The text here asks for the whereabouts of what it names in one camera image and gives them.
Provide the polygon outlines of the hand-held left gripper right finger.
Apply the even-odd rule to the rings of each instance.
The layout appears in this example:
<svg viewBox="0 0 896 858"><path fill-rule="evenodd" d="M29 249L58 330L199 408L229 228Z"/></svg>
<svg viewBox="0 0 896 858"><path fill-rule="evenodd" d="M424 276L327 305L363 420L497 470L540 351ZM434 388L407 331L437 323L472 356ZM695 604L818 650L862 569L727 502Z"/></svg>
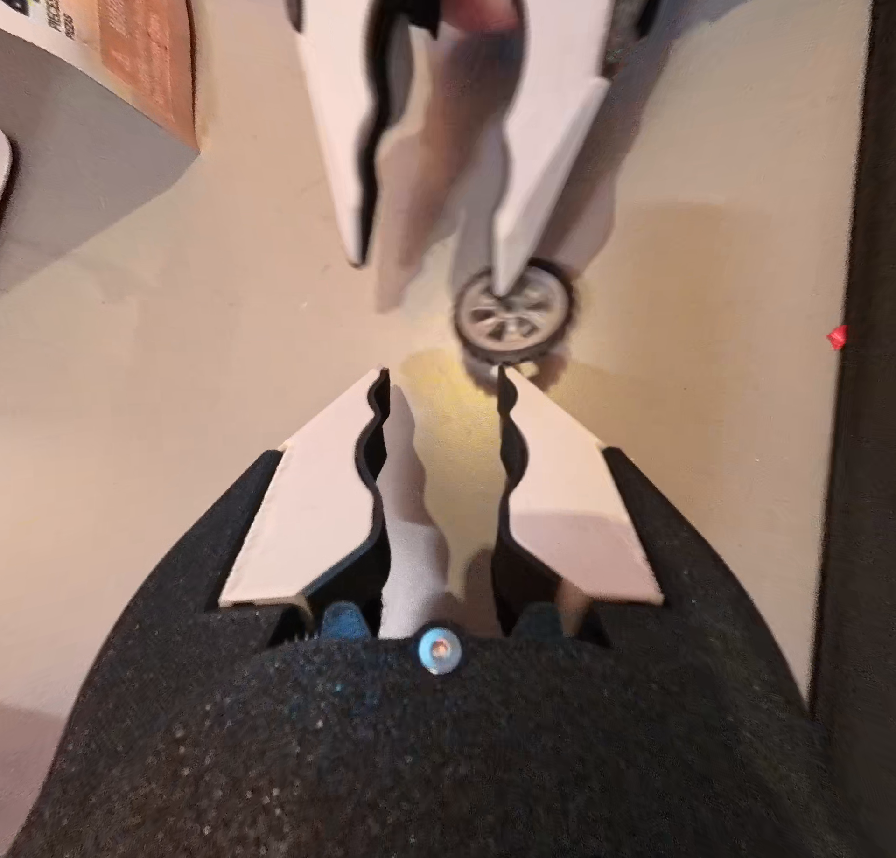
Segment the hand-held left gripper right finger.
<svg viewBox="0 0 896 858"><path fill-rule="evenodd" d="M502 633L535 605L554 606L568 635L595 603L662 606L607 445L513 368L498 371L497 409L505 486L490 572Z"/></svg>

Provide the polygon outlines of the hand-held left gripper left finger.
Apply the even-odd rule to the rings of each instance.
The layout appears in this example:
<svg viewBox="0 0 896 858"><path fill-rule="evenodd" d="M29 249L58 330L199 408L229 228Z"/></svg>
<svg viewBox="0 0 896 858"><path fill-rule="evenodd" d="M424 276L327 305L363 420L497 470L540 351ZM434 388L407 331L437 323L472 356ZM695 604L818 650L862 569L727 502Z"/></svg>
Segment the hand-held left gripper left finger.
<svg viewBox="0 0 896 858"><path fill-rule="evenodd" d="M356 606L379 635L391 570L377 479L391 409L386 367L375 367L290 435L218 606L287 606L313 628L337 603Z"/></svg>

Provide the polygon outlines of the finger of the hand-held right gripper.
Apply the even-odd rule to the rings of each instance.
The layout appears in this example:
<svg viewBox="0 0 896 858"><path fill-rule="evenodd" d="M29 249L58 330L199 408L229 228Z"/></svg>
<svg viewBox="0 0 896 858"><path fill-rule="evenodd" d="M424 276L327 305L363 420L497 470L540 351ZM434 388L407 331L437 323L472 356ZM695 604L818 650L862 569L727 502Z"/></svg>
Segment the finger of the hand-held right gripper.
<svg viewBox="0 0 896 858"><path fill-rule="evenodd" d="M438 35L442 0L294 0L294 29L349 263L364 267L379 195L378 145L398 114L397 26Z"/></svg>
<svg viewBox="0 0 896 858"><path fill-rule="evenodd" d="M608 90L615 0L521 0L520 78L503 124L506 176L493 224L492 289L511 292Z"/></svg>

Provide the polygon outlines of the black toy wheel grey rim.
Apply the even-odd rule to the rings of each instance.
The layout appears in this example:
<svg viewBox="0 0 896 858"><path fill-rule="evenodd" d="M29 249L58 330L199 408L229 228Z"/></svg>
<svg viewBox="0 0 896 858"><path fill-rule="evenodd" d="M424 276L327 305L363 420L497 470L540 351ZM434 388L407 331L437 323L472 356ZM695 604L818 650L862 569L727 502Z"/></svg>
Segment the black toy wheel grey rim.
<svg viewBox="0 0 896 858"><path fill-rule="evenodd" d="M552 261L532 259L505 296L493 292L489 270L472 275L452 310L469 376L493 391L498 371L511 367L545 389L566 368L578 310L573 279Z"/></svg>

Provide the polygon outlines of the black perforated mat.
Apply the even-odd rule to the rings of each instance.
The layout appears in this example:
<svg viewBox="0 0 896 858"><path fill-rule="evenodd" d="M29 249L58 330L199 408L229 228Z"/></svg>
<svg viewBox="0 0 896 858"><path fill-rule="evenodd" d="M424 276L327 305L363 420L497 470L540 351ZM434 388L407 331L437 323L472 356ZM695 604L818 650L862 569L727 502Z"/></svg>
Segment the black perforated mat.
<svg viewBox="0 0 896 858"><path fill-rule="evenodd" d="M874 856L895 842L895 0L873 0L810 705Z"/></svg>

